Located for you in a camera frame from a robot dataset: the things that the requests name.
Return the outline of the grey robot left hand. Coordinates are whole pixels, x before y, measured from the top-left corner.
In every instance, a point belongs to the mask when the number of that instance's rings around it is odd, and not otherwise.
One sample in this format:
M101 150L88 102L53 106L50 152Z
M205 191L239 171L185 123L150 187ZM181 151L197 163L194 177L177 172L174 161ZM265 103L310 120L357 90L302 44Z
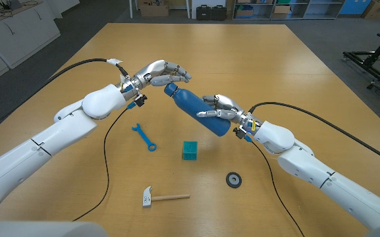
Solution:
M132 77L132 81L137 88L143 89L148 85L166 86L172 82L188 83L191 78L191 75L180 65L161 59L139 70Z

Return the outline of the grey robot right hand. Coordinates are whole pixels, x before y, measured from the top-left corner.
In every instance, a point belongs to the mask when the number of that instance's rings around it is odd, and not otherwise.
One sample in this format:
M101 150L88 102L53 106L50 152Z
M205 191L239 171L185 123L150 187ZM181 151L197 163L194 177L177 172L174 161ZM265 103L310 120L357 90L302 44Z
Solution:
M245 118L244 109L225 95L205 95L202 97L202 100L206 102L211 109L197 112L197 117L219 117L220 119L229 120L238 124L241 124Z

